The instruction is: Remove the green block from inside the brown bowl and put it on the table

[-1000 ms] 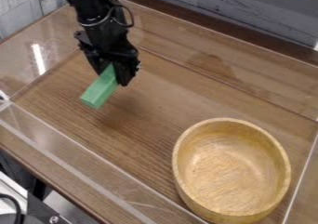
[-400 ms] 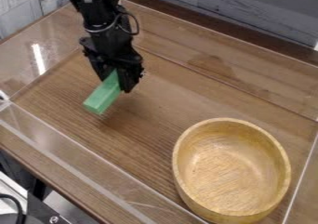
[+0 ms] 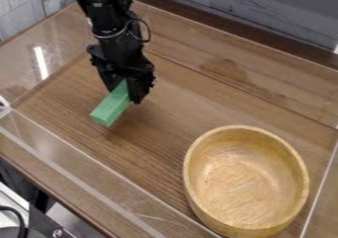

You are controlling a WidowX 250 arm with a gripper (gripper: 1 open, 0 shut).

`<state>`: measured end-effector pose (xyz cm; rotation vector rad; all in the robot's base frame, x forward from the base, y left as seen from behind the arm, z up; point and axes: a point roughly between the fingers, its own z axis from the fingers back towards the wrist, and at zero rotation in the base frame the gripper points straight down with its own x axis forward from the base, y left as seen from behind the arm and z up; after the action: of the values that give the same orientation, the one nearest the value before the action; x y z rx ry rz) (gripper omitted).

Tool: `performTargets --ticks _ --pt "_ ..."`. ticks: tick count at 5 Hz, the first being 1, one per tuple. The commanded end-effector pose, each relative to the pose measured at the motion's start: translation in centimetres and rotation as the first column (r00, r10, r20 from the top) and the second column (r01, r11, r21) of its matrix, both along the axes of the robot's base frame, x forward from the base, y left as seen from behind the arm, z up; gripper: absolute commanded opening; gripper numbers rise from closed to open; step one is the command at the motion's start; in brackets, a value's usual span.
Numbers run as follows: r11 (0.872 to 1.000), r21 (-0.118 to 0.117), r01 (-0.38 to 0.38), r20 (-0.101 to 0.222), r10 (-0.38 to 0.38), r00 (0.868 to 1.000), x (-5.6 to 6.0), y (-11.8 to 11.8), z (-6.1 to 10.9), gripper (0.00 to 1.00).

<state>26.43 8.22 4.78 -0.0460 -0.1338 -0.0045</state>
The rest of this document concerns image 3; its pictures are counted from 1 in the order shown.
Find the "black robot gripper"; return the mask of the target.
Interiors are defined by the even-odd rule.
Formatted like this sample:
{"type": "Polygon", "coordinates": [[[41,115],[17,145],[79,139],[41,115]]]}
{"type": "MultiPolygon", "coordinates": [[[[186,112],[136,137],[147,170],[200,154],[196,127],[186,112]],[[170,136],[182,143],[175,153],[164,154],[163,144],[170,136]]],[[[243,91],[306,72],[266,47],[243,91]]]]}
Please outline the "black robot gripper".
{"type": "Polygon", "coordinates": [[[110,92],[127,80],[130,100],[140,104],[155,85],[155,66],[144,56],[144,39],[140,28],[92,30],[97,44],[87,47],[91,64],[110,92]]]}

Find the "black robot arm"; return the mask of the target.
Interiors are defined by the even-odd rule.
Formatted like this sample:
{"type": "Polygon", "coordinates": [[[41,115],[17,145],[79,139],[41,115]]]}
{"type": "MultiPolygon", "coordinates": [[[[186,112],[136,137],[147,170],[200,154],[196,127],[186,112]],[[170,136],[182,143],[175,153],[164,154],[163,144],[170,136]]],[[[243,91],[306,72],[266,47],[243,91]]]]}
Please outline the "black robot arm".
{"type": "Polygon", "coordinates": [[[91,64],[112,92],[127,82],[127,95],[140,104],[155,85],[155,65],[144,56],[151,41],[147,22],[131,10],[134,0],[75,0],[91,23],[96,44],[87,47],[91,64]]]}

